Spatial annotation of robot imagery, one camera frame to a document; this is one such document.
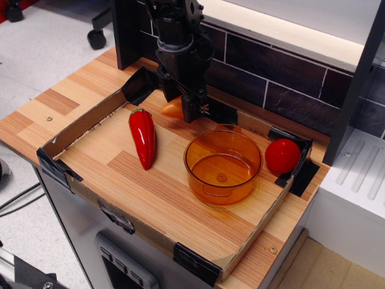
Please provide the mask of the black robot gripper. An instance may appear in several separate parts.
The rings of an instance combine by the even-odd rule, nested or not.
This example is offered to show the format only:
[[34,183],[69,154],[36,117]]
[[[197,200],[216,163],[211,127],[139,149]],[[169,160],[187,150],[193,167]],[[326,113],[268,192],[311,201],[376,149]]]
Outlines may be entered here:
[[190,34],[182,45],[157,40],[158,75],[163,78],[162,91],[167,102],[182,96],[180,85],[188,93],[181,97],[183,118],[191,123],[209,115],[209,103],[204,74],[215,54],[215,46],[205,30]]

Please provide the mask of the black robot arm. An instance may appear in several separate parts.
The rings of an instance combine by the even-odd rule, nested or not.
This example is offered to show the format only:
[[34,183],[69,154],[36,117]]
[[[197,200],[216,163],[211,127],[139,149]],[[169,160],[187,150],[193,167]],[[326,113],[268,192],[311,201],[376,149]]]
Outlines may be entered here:
[[145,1],[158,32],[157,74],[167,102],[181,97],[186,123],[208,111],[205,73],[215,46],[200,25],[204,6],[198,1]]

